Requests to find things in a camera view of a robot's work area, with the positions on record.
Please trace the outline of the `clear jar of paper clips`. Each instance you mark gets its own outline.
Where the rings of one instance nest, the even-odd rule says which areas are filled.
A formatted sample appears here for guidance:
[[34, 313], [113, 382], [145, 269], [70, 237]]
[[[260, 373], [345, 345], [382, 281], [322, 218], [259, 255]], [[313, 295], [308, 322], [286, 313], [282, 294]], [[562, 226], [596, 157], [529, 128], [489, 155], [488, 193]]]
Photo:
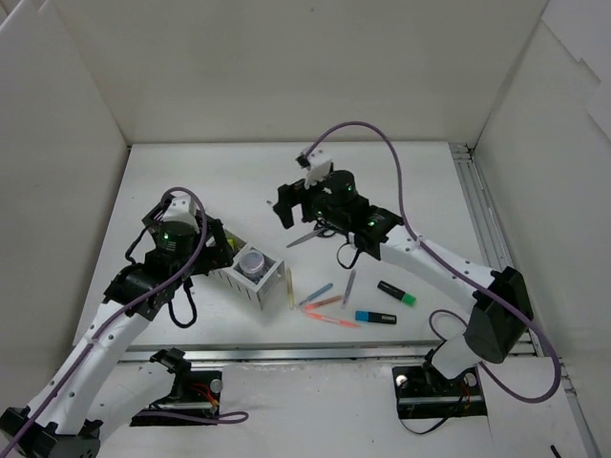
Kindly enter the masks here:
[[238, 261], [238, 270], [244, 277], [257, 283], [266, 273], [263, 253], [256, 249], [245, 252]]

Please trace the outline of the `purple pen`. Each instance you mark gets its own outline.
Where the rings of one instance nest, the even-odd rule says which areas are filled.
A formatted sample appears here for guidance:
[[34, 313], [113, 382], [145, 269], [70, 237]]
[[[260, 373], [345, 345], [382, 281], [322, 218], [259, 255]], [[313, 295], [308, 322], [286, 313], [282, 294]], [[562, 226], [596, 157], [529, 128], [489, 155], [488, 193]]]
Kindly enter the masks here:
[[342, 304], [341, 304], [341, 308], [343, 310], [345, 310], [348, 307], [348, 301], [349, 301], [349, 297], [355, 282], [355, 277], [356, 277], [356, 269], [352, 269], [349, 273], [348, 276], [348, 282], [347, 282], [347, 286], [343, 295], [343, 300], [342, 300]]

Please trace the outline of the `blue pen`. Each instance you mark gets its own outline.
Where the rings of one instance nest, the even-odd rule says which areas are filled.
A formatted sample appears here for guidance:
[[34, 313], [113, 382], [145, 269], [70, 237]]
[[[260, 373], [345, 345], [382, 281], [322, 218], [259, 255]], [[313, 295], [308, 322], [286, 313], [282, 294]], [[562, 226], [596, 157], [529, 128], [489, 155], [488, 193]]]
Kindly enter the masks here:
[[318, 297], [320, 297], [321, 295], [323, 295], [324, 293], [326, 293], [327, 291], [329, 291], [332, 288], [333, 288], [333, 283], [332, 282], [329, 282], [329, 283], [323, 285], [322, 287], [318, 288], [314, 292], [310, 293], [303, 300], [301, 300], [299, 302], [299, 305], [300, 306], [304, 306], [304, 305], [306, 305], [306, 304], [308, 304], [310, 302], [313, 302], [315, 299], [317, 299]]

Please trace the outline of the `orange brown pen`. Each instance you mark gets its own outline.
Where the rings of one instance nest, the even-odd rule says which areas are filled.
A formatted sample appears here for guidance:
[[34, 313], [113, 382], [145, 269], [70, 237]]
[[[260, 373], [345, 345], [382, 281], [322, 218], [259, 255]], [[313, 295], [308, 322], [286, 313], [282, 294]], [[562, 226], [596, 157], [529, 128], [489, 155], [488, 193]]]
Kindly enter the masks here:
[[327, 298], [321, 301], [317, 301], [317, 302], [312, 302], [312, 303], [308, 303], [306, 305], [303, 306], [304, 310], [314, 310], [317, 309], [319, 307], [323, 307], [329, 304], [333, 304], [336, 302], [342, 302], [344, 299], [344, 297], [342, 295], [338, 295], [338, 296], [334, 296], [331, 298]]

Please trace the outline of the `neon orange pen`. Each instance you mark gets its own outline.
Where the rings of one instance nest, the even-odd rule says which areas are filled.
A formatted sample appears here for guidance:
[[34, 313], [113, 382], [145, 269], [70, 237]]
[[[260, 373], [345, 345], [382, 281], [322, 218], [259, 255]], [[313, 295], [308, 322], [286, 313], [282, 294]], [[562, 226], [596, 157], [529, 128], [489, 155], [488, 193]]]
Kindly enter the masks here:
[[312, 312], [306, 311], [306, 312], [303, 312], [303, 314], [312, 320], [316, 320], [316, 321], [323, 322], [323, 323], [335, 324], [335, 325], [339, 325], [339, 326], [346, 327], [346, 328], [359, 328], [360, 327], [358, 323], [341, 320], [341, 319], [337, 319], [337, 318], [333, 318], [333, 317], [329, 317], [325, 315], [320, 315], [320, 314], [316, 314]]

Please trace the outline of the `blue highlighter marker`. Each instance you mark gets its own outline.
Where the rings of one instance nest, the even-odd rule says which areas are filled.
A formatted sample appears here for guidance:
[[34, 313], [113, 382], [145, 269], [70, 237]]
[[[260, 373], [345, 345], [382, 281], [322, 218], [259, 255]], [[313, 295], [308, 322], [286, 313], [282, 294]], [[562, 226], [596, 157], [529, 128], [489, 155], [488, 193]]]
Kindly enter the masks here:
[[357, 310], [354, 313], [354, 320], [359, 323], [376, 323], [389, 325], [397, 324], [397, 317], [395, 315], [363, 310]]

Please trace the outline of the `green highlighter marker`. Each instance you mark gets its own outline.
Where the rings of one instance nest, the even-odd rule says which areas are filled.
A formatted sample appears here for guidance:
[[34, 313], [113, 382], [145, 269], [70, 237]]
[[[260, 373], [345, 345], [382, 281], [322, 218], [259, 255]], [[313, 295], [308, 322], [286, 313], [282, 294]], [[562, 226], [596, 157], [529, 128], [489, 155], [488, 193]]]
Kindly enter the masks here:
[[410, 293], [386, 282], [379, 281], [377, 284], [377, 288], [387, 294], [395, 298], [396, 300], [406, 304], [407, 306], [414, 306], [416, 304], [416, 297], [411, 295]]

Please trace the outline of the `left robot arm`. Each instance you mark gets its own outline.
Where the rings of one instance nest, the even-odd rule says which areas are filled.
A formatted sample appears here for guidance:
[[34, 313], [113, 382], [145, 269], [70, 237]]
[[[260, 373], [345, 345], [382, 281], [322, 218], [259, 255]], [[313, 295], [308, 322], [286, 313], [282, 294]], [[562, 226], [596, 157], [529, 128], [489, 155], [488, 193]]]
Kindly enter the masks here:
[[2, 414], [8, 440], [2, 456], [95, 457], [146, 407], [189, 392], [191, 365], [176, 348], [154, 354], [130, 383], [105, 384], [177, 291], [190, 290], [195, 276], [230, 266], [233, 253], [221, 221], [208, 217], [199, 197], [184, 187], [167, 190], [142, 222], [153, 249], [116, 274], [88, 330], [47, 385], [25, 406]]

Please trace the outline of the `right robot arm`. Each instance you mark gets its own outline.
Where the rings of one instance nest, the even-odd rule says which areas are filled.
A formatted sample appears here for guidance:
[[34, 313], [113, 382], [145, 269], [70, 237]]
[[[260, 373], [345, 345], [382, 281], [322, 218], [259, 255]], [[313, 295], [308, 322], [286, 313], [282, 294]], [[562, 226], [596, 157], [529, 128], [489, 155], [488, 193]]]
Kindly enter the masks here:
[[428, 356], [422, 370], [428, 390], [443, 393], [466, 369], [504, 362], [526, 330], [515, 313], [532, 316], [525, 281], [517, 270], [473, 263], [409, 231], [401, 217], [361, 196], [353, 173], [335, 169], [322, 152], [300, 154], [296, 160], [305, 177], [280, 186], [273, 207], [284, 228], [293, 226], [293, 209], [299, 206], [304, 222], [332, 228], [357, 253], [414, 274], [469, 313], [464, 333]]

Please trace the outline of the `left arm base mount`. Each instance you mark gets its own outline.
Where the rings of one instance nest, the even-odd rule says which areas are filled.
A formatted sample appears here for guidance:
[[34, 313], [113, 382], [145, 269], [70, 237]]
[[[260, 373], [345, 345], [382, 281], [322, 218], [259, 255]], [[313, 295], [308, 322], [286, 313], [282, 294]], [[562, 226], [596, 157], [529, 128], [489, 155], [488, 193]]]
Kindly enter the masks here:
[[135, 416], [130, 427], [187, 427], [200, 423], [180, 416], [212, 420], [221, 413], [222, 375], [218, 369], [194, 368], [177, 348], [155, 353], [150, 363], [163, 365], [174, 376], [171, 391], [143, 409], [154, 415]]

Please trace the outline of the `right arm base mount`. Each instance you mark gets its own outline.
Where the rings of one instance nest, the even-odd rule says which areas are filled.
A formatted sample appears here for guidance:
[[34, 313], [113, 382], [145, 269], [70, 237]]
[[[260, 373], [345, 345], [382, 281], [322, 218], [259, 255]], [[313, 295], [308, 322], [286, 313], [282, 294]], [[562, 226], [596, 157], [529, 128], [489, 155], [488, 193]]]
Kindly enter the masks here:
[[486, 417], [483, 389], [474, 368], [447, 381], [427, 367], [391, 369], [397, 417], [411, 434], [431, 434], [453, 419]]

